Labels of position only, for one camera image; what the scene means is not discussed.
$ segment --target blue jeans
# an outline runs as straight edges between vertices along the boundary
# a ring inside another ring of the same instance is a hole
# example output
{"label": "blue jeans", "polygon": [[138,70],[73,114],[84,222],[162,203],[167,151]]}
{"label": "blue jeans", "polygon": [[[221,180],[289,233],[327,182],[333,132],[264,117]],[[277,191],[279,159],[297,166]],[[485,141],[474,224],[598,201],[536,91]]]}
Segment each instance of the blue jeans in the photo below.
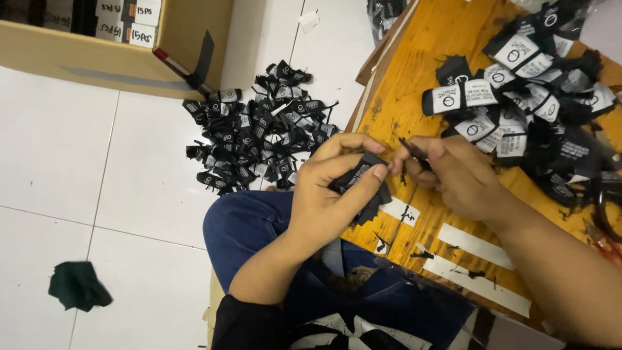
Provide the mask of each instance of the blue jeans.
{"label": "blue jeans", "polygon": [[[291,216],[293,192],[244,191],[220,197],[208,210],[203,236],[216,276],[225,293],[240,267],[283,233]],[[377,267],[373,254],[342,242],[346,268]],[[473,311],[462,296],[435,288],[419,289],[390,270],[374,273],[354,297],[328,286],[326,268],[309,259],[296,273],[283,310],[290,324],[303,324],[340,313],[351,326],[366,321],[407,332],[445,349]]]}

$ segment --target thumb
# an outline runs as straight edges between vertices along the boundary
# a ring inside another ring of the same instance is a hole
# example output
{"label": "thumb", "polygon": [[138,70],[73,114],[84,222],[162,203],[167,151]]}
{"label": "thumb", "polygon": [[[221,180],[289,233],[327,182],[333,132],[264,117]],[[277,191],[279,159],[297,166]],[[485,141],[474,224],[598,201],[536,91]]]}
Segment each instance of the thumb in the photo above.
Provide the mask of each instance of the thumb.
{"label": "thumb", "polygon": [[439,139],[430,141],[428,163],[447,189],[474,186],[478,182],[462,161],[447,151],[443,141]]}
{"label": "thumb", "polygon": [[378,192],[389,169],[383,164],[369,168],[335,203],[335,212],[348,219],[354,218]]}

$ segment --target yellow wooden surface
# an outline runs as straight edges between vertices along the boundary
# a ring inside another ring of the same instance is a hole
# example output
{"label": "yellow wooden surface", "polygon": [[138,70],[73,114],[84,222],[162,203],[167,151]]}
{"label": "yellow wooden surface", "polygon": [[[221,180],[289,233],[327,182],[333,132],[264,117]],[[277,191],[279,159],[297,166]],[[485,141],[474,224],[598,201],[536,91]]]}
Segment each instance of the yellow wooden surface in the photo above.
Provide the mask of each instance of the yellow wooden surface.
{"label": "yellow wooden surface", "polygon": [[[500,30],[503,23],[513,19],[517,13],[518,9],[512,3],[502,0],[420,0],[386,74],[383,77],[376,77],[381,78],[382,82],[370,103],[370,108],[364,111],[358,132],[385,141],[394,149],[399,146],[400,136],[408,138],[411,135],[439,135],[442,117],[424,116],[421,110],[423,91],[439,85],[435,78],[435,69],[442,64],[445,55],[466,56],[473,73],[477,69],[491,65],[493,61],[482,54],[481,50],[490,37]],[[576,42],[569,57],[578,56],[584,50],[585,46]],[[601,81],[609,86],[622,85],[622,67],[605,57],[603,62],[605,69]],[[621,120],[620,107],[599,118],[618,151],[622,149]],[[383,155],[386,159],[390,159],[391,156],[390,151]],[[500,178],[502,183],[524,202],[576,238],[586,242],[582,218],[590,217],[591,206],[580,213],[569,215],[567,209],[546,197],[519,168],[502,171]],[[387,182],[394,197],[421,211],[415,227],[402,224],[396,232],[399,220],[380,212],[372,222],[353,230],[346,230],[342,235],[344,239],[373,251],[378,242],[376,236],[378,234],[392,245],[386,256],[390,261],[457,289],[453,283],[423,270],[425,259],[410,258],[412,253],[419,252],[415,243],[421,242],[432,253],[459,263],[469,270],[484,270],[489,280],[496,277],[498,285],[532,300],[517,272],[499,267],[460,249],[448,252],[447,244],[436,239],[440,227],[446,222],[492,244],[500,245],[497,237],[487,226],[481,222],[458,217],[443,205],[438,194],[417,188],[412,181],[408,181],[406,186],[400,183],[398,177],[389,178]],[[622,223],[619,220],[619,211],[615,207],[608,207],[608,212],[612,225],[616,231],[620,231]],[[542,329],[542,313],[535,303],[531,308],[531,317],[526,319],[472,292],[465,290],[463,294],[483,306],[506,313],[533,328]]]}

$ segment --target human hand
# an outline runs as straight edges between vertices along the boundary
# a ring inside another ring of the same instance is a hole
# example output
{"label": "human hand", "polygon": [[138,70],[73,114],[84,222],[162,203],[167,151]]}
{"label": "human hand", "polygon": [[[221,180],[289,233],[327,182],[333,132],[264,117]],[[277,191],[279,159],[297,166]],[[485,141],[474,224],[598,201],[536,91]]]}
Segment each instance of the human hand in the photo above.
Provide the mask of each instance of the human hand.
{"label": "human hand", "polygon": [[434,173],[421,172],[419,162],[401,146],[392,174],[399,174],[405,166],[413,180],[441,192],[445,205],[467,219],[496,220],[509,214],[508,205],[517,199],[499,182],[486,156],[463,136],[442,140],[413,136],[408,142],[427,152]]}
{"label": "human hand", "polygon": [[324,142],[300,167],[285,236],[288,247],[295,249],[302,260],[339,237],[384,181],[389,168],[377,164],[343,195],[328,189],[334,179],[352,170],[363,156],[344,154],[344,151],[360,148],[374,154],[385,150],[380,142],[366,134],[340,133]]}

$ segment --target fingernail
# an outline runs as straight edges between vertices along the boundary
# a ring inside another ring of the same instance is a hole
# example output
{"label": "fingernail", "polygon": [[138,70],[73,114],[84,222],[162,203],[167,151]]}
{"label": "fingernail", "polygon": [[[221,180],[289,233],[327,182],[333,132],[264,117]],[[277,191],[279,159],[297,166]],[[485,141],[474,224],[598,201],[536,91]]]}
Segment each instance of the fingernail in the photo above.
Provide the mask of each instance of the fingernail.
{"label": "fingernail", "polygon": [[382,164],[379,164],[379,165],[376,165],[376,167],[374,168],[374,175],[376,175],[376,177],[380,181],[384,181],[384,178],[387,176],[388,171],[389,169],[387,169],[387,167],[385,167]]}
{"label": "fingernail", "polygon": [[430,147],[428,148],[428,158],[439,159],[445,153],[445,145],[440,140],[430,141]]}

